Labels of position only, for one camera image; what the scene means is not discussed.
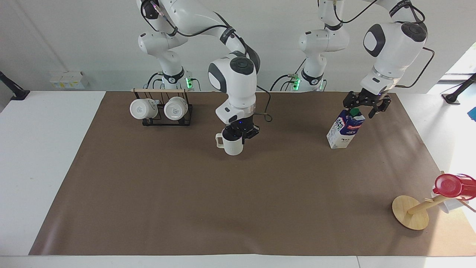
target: green cap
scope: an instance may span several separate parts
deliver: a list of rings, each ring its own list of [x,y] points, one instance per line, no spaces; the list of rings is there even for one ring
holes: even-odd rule
[[[352,108],[352,109],[350,109],[349,113],[350,113],[351,116],[356,116],[360,113],[360,110],[358,108]]]

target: blue and white carton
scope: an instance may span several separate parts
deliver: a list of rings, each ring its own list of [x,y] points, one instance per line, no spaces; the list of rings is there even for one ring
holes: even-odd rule
[[[343,110],[327,134],[330,147],[332,149],[347,148],[364,121],[365,117],[358,108],[350,112]]]

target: green indicator light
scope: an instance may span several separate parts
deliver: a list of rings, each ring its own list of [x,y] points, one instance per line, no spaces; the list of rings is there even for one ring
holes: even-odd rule
[[[187,81],[187,87],[192,88],[192,86],[193,86],[192,81],[189,78],[185,78],[185,81]]]
[[[297,78],[296,81],[294,82],[293,89],[298,90],[299,84],[301,84],[301,79]]]

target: wooden round base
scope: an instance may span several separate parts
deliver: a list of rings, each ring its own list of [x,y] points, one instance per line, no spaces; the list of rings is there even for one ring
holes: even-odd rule
[[[419,204],[420,202],[411,196],[399,196],[393,200],[393,214],[403,226],[412,230],[423,230],[430,221],[426,210],[417,212],[414,215],[407,213],[409,209]]]

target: mug handle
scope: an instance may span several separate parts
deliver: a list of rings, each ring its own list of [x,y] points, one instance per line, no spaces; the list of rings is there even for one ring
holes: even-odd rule
[[[215,140],[217,141],[217,147],[220,149],[225,149],[225,146],[223,144],[220,144],[220,141],[218,139],[223,139],[223,135],[221,133],[218,133],[215,136]]]

